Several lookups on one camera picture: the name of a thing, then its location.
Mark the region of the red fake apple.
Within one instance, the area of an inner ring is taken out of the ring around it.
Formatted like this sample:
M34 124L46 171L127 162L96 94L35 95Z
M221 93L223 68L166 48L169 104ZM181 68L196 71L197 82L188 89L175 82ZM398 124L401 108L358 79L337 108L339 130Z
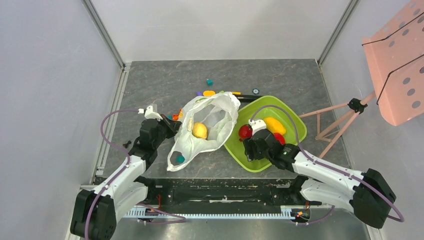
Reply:
M249 124L244 124L240 127L238 131L239 141L244 139L251 138L253 136L253 129Z

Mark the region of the yellow fake lemon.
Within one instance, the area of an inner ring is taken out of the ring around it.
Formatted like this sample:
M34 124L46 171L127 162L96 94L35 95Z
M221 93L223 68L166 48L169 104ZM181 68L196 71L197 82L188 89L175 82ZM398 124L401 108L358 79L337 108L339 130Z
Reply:
M284 127L284 125L276 118L268 116L263 119L263 121L266 124L266 128L271 133L278 133L280 135L285 135L287 132L287 129Z

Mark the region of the yellow fake pear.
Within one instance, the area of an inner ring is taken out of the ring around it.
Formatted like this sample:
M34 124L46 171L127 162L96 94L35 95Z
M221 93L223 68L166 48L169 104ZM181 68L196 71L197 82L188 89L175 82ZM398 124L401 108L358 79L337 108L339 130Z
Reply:
M192 128L192 135L206 140L208 138L208 128L201 122L195 122Z

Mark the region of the white plastic bag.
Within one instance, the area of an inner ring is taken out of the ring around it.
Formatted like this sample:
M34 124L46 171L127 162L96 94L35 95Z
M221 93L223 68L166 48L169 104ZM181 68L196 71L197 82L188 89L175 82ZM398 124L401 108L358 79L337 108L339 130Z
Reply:
M167 156L167 171L185 168L198 154L218 150L232 134L241 102L231 92L196 96L182 108L182 122Z

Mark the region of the red yellow fake peach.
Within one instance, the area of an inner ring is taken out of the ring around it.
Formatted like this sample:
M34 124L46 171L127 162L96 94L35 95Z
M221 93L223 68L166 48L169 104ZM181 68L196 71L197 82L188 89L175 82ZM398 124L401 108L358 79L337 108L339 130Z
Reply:
M280 133L274 132L273 136L281 145L284 145L286 143L284 136L281 135Z

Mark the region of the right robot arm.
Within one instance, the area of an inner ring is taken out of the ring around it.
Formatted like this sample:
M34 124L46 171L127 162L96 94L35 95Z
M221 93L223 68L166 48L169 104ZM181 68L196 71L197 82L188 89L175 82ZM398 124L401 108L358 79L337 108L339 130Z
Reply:
M289 189L295 204L321 202L353 213L364 224L381 229L395 208L396 195L383 175L325 161L298 145L281 144L267 129L242 140L249 161L267 159L278 169L298 174Z

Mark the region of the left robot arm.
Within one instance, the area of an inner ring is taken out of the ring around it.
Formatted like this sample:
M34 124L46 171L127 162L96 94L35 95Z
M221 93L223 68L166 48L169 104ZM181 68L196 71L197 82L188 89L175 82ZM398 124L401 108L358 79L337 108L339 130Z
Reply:
M162 142L173 138L181 125L165 115L143 120L120 167L92 190L82 189L77 194L70 233L86 240L109 240L130 209L140 202L153 203L157 190L153 180L142 175L155 161Z

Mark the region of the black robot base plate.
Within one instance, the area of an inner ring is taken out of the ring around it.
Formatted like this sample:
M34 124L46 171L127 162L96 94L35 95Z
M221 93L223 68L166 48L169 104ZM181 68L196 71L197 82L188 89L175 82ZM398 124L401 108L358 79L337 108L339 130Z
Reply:
M266 203L270 205L317 205L321 202L305 199L301 185L303 176L293 179L272 178L145 178L135 183L146 183L148 205L177 205L185 202L205 203Z

